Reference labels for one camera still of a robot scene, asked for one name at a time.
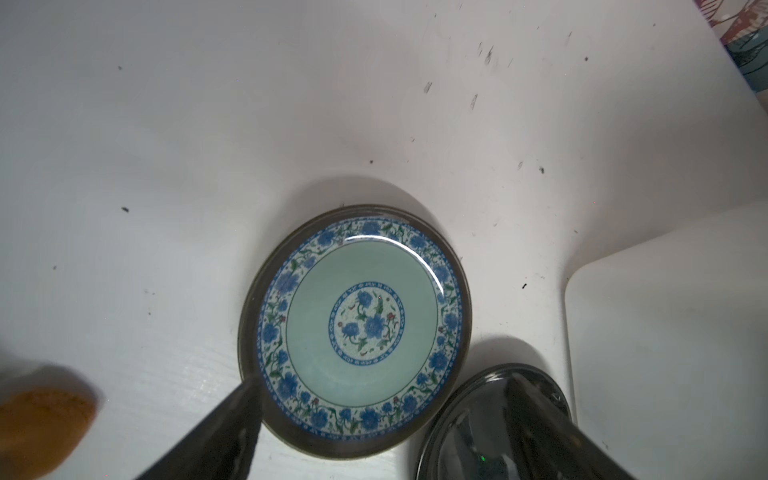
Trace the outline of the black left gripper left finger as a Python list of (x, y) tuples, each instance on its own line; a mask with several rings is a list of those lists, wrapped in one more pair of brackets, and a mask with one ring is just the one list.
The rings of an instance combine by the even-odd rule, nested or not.
[(261, 381), (249, 377), (140, 477), (245, 479), (263, 419)]

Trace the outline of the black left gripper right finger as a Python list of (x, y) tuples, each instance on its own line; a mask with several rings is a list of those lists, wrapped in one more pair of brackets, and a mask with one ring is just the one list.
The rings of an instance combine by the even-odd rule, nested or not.
[(504, 395), (506, 430), (520, 478), (633, 478), (524, 376), (512, 374)]

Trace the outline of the black plate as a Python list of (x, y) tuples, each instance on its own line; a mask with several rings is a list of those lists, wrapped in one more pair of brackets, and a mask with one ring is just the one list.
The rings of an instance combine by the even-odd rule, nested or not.
[(417, 479), (518, 479), (506, 431), (505, 388), (522, 375), (566, 417), (571, 411), (558, 384), (543, 370), (523, 363), (487, 368), (462, 384), (435, 418), (422, 443)]

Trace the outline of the blue floral green plate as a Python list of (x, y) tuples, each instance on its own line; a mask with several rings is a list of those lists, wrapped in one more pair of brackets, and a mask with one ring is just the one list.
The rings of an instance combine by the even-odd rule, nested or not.
[(469, 285), (447, 240), (414, 214), (363, 204), (312, 218), (270, 254), (246, 295), (237, 350), (276, 437), (357, 459), (437, 413), (471, 332)]

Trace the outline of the brown mushroom figurine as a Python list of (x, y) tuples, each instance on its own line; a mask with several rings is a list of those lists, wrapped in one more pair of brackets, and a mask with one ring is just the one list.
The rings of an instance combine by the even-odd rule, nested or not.
[(93, 424), (97, 402), (58, 388), (35, 388), (1, 404), (1, 477), (39, 479), (56, 470)]

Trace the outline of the white plastic bin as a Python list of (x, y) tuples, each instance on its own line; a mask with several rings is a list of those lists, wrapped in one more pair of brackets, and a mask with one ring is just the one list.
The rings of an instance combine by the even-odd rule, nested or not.
[(638, 479), (767, 475), (767, 205), (581, 267), (565, 290), (580, 429)]

